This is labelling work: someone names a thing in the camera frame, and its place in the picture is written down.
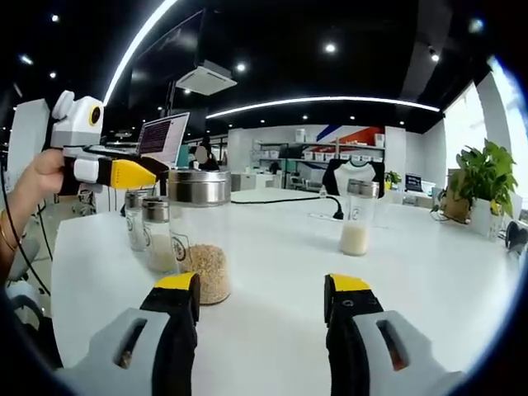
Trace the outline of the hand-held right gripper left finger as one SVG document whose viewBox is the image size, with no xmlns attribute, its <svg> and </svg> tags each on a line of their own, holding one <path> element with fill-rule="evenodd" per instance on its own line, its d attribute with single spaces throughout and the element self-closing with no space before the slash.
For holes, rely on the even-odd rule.
<svg viewBox="0 0 528 396">
<path fill-rule="evenodd" d="M 166 276 L 141 306 L 97 332 L 72 368 L 81 395 L 189 395 L 197 347 L 200 277 Z"/>
</svg>

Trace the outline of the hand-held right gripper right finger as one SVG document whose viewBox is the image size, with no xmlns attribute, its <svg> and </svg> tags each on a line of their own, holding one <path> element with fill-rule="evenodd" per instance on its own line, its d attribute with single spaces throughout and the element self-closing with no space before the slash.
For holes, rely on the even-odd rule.
<svg viewBox="0 0 528 396">
<path fill-rule="evenodd" d="M 324 321 L 333 395 L 447 395 L 463 380 L 463 372 L 434 358 L 426 335 L 384 310 L 360 278 L 326 275 Z"/>
</svg>

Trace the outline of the person's left hand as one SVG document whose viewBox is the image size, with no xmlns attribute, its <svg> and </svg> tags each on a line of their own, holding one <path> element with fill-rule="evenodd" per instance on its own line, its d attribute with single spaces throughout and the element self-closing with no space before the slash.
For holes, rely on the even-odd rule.
<svg viewBox="0 0 528 396">
<path fill-rule="evenodd" d="M 22 173 L 20 187 L 26 197 L 37 205 L 46 196 L 58 194 L 64 180 L 64 156 L 58 149 L 39 153 Z"/>
</svg>

